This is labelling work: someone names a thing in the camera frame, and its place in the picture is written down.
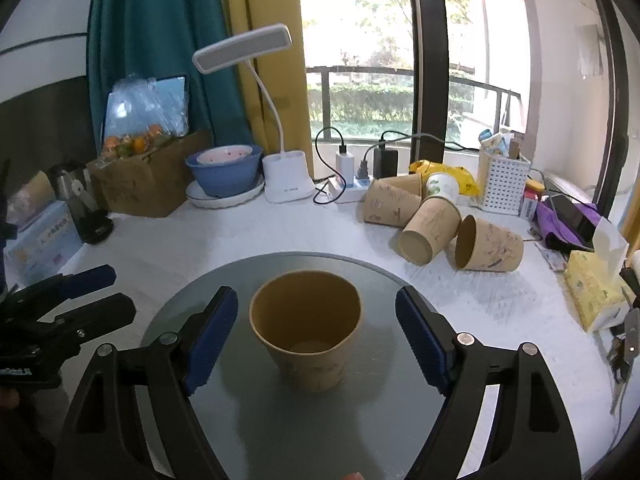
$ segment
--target hand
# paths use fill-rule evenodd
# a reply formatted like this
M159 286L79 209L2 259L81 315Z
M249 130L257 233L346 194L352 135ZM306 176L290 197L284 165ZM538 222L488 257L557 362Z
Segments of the hand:
M20 404L20 395L13 388L0 386L0 408L12 410Z

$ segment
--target white table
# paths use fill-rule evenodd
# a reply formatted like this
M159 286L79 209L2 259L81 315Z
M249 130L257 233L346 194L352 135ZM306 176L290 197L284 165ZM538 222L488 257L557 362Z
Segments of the white table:
M463 215L472 212L531 238L524 220L461 210ZM520 267L509 274L458 271L445 253L417 267L394 251L397 229L365 224L359 213L356 204L318 206L305 200L271 205L262 194L224 210L197 209L185 203L162 219L115 215L111 237L100 246L85 245L62 272L110 264L118 275L116 283L81 303L67 301L50 317L115 292L130 296L138 314L132 325L85 344L78 357L63 365L65 389L72 396L99 344L110 341L120 349L137 346L164 303L202 274L257 254L334 253L382 267L411 283L455 330L471 332L486 345L514 349L524 341L535 343L564 399L582 471L596 463L607 452L617 425L609 414L613 388L604 359L610 335L583 332L564 279L548 268L535 243L525 243ZM637 375L626 392L621 436L640 405ZM488 387L461 476L478 468L496 399L497 386Z

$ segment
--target purple cloth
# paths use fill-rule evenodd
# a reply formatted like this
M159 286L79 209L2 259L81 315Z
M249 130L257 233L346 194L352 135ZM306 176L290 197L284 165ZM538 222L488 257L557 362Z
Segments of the purple cloth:
M589 222L594 226L598 225L598 222L600 222L600 218L602 217L596 210L594 210L594 205L593 208L584 204L575 204L575 206L589 219ZM538 202L536 217L543 240L546 240L546 236L548 234L554 234L560 242L568 242L575 245L577 248L583 248L586 251L592 250L591 248L584 246L578 237L574 235L571 229L556 217L554 210L551 209L551 206L546 205L546 202Z

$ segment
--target metal bolt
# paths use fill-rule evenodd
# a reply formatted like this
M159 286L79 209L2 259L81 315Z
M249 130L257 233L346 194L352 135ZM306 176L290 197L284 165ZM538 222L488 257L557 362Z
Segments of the metal bolt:
M111 345L105 343L103 345L98 346L98 355L100 357L105 357L111 353Z
M163 345L172 345L178 341L178 335L174 332L165 332L160 336L160 343Z
M533 343L524 343L524 345L522 345L522 351L528 355L535 355L538 353L538 347Z
M469 346L476 342L476 338L467 332L461 332L458 334L458 342L461 345Z

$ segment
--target black power adapter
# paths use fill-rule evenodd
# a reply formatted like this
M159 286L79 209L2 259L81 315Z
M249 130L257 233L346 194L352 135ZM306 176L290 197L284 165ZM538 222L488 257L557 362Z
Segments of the black power adapter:
M398 150L390 150L384 144L373 149L373 178L386 178L398 174Z

